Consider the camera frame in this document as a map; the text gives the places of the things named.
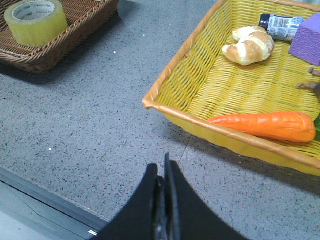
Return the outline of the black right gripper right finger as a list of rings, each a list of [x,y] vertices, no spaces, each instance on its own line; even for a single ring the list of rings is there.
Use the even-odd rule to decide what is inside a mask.
[[[164,190],[169,240],[245,240],[198,196],[178,163],[164,158]]]

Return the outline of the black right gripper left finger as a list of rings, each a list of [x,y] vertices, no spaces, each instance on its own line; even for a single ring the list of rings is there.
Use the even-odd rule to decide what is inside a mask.
[[[167,238],[163,178],[155,163],[127,204],[93,240],[165,240]]]

